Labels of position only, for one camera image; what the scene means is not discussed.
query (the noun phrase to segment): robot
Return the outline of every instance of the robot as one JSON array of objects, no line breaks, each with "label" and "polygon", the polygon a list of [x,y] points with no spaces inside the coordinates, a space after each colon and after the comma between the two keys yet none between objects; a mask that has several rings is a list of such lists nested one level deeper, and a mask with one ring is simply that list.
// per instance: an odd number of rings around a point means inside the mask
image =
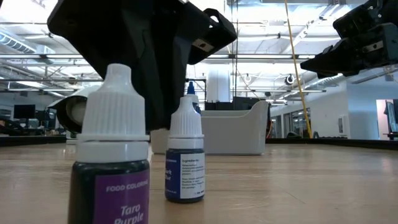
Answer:
[{"label": "robot", "polygon": [[[201,11],[179,0],[115,0],[112,4],[59,0],[47,24],[102,78],[110,63],[131,67],[132,84],[146,101],[147,131],[170,127],[171,114],[183,96],[187,64],[202,61],[237,38],[232,23],[217,10]],[[60,123],[79,133],[81,122],[67,113],[74,111],[73,101],[84,105],[84,97],[75,95],[53,107],[65,112],[57,113]]]},{"label": "robot", "polygon": [[361,70],[398,63],[398,1],[369,0],[333,23],[341,37],[315,58],[302,62],[302,69],[318,78],[342,73],[357,75]]}]

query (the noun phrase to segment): ceiling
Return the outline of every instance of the ceiling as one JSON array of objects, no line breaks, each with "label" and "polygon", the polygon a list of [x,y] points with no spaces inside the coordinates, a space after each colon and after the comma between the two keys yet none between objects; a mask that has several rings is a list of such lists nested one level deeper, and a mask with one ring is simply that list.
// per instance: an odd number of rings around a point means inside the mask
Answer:
[{"label": "ceiling", "polygon": [[[238,41],[221,49],[217,52],[218,55],[251,54],[250,57],[253,57],[252,55],[292,54],[284,1],[272,0],[262,3],[265,1],[239,0],[238,6],[236,3],[232,4],[236,2],[235,0],[233,2],[232,0],[191,0],[190,2],[202,10],[208,7],[215,8],[233,22],[238,33]],[[326,0],[289,1],[288,12],[296,54],[319,54],[325,47],[339,41],[340,38],[332,26],[333,21],[365,1],[345,2],[347,4],[331,6]],[[45,49],[53,54],[73,54],[73,57],[78,57],[78,52],[67,40],[50,34],[47,28],[47,18],[56,3],[57,0],[4,0],[0,9],[0,34],[5,32],[12,38],[32,46],[33,49],[45,46]],[[31,71],[32,75],[23,74],[27,79],[37,79],[37,77],[100,79],[100,76],[82,58],[56,58],[53,59],[53,64],[57,66],[49,67],[34,59],[4,58],[4,55],[21,54],[20,51],[6,45],[0,44],[0,54],[3,55],[0,57],[2,60],[0,62],[7,62]],[[217,63],[228,65],[230,72],[233,73],[231,59],[210,58],[194,66],[188,66],[187,77],[206,78],[212,66]],[[292,60],[238,60],[238,72],[237,86],[241,88],[247,88],[246,84],[253,90],[294,88],[294,86],[286,87],[284,83],[286,76],[295,73]],[[302,83],[314,82],[317,79],[314,73],[301,70],[299,66],[298,73]],[[243,78],[249,77],[250,81],[242,82],[240,75]],[[46,86],[75,89],[97,84],[98,82],[45,83]]]}]

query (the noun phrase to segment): desk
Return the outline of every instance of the desk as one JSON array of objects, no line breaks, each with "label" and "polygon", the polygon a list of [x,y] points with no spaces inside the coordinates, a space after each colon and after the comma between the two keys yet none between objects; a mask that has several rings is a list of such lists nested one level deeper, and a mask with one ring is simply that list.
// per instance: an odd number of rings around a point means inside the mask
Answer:
[{"label": "desk", "polygon": [[[64,224],[74,149],[0,148],[2,224]],[[164,157],[152,157],[151,224],[398,223],[398,152],[267,145],[263,156],[206,157],[206,196],[164,199]]]},{"label": "desk", "polygon": [[398,133],[389,133],[389,134],[383,134],[383,135],[388,136],[388,138],[390,140],[394,140],[394,138],[398,138]]}]

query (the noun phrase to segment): ceiling light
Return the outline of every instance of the ceiling light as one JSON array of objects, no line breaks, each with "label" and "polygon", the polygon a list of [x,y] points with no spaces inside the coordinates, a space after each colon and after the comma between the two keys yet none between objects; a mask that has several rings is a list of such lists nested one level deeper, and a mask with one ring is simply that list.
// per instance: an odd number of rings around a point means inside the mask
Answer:
[{"label": "ceiling light", "polygon": [[40,58],[39,55],[35,54],[2,54],[0,55],[1,59],[31,59],[31,58]]},{"label": "ceiling light", "polygon": [[24,37],[25,39],[41,39],[41,38],[47,38],[49,37],[48,35],[33,35],[30,37]]},{"label": "ceiling light", "polygon": [[273,102],[283,102],[286,103],[287,100],[266,100],[267,102],[273,103]]},{"label": "ceiling light", "polygon": [[299,55],[298,59],[311,59],[315,58],[315,55]]},{"label": "ceiling light", "polygon": [[292,59],[291,55],[240,54],[237,58]]},{"label": "ceiling light", "polygon": [[47,87],[46,85],[40,84],[38,82],[21,81],[21,82],[17,82],[17,83],[22,84],[22,85],[31,86],[31,87],[36,87],[36,88]]},{"label": "ceiling light", "polygon": [[288,90],[236,90],[240,92],[251,92],[251,91],[257,91],[257,92],[270,92],[270,93],[287,93]]},{"label": "ceiling light", "polygon": [[7,89],[8,91],[39,91],[38,89]]},{"label": "ceiling light", "polygon": [[83,58],[83,56],[78,54],[68,54],[68,55],[60,55],[60,54],[48,54],[47,58]]},{"label": "ceiling light", "polygon": [[75,91],[74,89],[44,89],[43,91]]},{"label": "ceiling light", "polygon": [[59,93],[56,93],[56,92],[52,92],[52,91],[49,91],[49,93],[50,93],[51,95],[59,96],[59,97],[62,97],[62,98],[65,98],[65,97],[66,97],[66,96],[64,96],[64,95],[62,95],[62,94],[59,94]]},{"label": "ceiling light", "polygon": [[286,106],[285,103],[272,103],[272,106]]},{"label": "ceiling light", "polygon": [[249,74],[246,74],[246,76],[243,78],[243,80],[244,80],[246,83],[249,83],[249,82],[251,81],[251,76],[249,76]]},{"label": "ceiling light", "polygon": [[[294,93],[299,93],[300,90],[292,90],[291,92]],[[326,90],[302,90],[303,93],[323,93],[326,92]]]},{"label": "ceiling light", "polygon": [[218,54],[215,54],[215,55],[210,55],[209,57],[207,57],[207,58],[228,58],[229,56],[228,55],[218,55]]}]

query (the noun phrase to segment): food coloring bottle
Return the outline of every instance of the food coloring bottle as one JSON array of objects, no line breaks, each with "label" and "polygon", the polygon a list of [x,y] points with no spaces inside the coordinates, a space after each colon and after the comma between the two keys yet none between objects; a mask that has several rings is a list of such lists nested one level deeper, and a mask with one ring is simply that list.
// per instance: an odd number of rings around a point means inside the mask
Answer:
[{"label": "food coloring bottle", "polygon": [[131,69],[108,66],[89,94],[72,168],[68,224],[148,223],[149,136]]},{"label": "food coloring bottle", "polygon": [[166,151],[165,196],[175,203],[199,202],[205,196],[205,152],[201,118],[188,96],[172,115]]}]

